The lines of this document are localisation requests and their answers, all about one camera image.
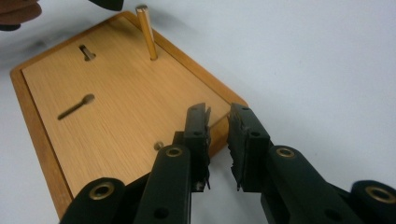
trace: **metal screw head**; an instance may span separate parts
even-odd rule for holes
[[[163,142],[162,141],[158,141],[158,142],[154,143],[154,149],[156,151],[159,151],[161,148],[163,148]]]

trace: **black plastic part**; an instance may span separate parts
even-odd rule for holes
[[[190,223],[191,155],[178,145],[163,147],[148,178],[134,224]]]
[[[203,192],[209,179],[209,145],[208,128],[210,107],[205,111],[205,104],[191,106],[187,111],[186,126],[183,133],[183,146],[191,153],[191,187],[192,192]]]
[[[16,31],[21,28],[20,24],[16,25],[0,25],[0,31]]]
[[[112,223],[134,223],[134,217],[136,216],[137,208],[148,180],[149,174],[143,175],[136,179],[136,181],[125,186],[123,199]]]
[[[113,11],[121,11],[123,6],[123,0],[90,0],[90,2]]]
[[[350,201],[366,223],[396,223],[396,190],[373,180],[358,181],[352,186]]]
[[[290,221],[290,212],[277,191],[276,185],[268,176],[262,188],[262,210],[268,223],[286,224]]]
[[[272,147],[265,165],[289,211],[287,223],[363,223],[298,150]]]
[[[114,191],[106,198],[93,200],[90,192],[103,183],[112,183]],[[67,208],[61,224],[108,224],[112,223],[122,197],[124,184],[114,178],[100,178],[86,185]]]
[[[228,145],[233,157],[233,176],[238,189],[262,192],[262,161],[273,144],[253,111],[244,105],[232,104],[229,117]]]

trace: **white background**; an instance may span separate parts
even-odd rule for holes
[[[242,96],[275,144],[299,149],[349,190],[373,179],[396,188],[396,2],[128,1],[154,29]],[[13,90],[10,70],[112,16],[89,1],[43,0],[43,14],[0,33],[0,217],[57,223]],[[259,194],[236,192],[227,149],[212,190],[194,194],[191,223],[265,223]]]

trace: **hand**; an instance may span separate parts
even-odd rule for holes
[[[0,0],[0,24],[15,25],[41,14],[38,0]]]

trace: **wood grain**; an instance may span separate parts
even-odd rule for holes
[[[71,200],[102,176],[129,183],[149,172],[153,144],[172,142],[174,131],[184,129],[189,106],[212,107],[214,155],[225,146],[230,103],[246,104],[155,31],[159,59],[152,62],[139,28],[135,15],[121,13],[12,72],[60,217],[60,195]],[[97,55],[94,60],[84,61],[81,44]],[[56,119],[87,93],[95,95],[94,102]]]

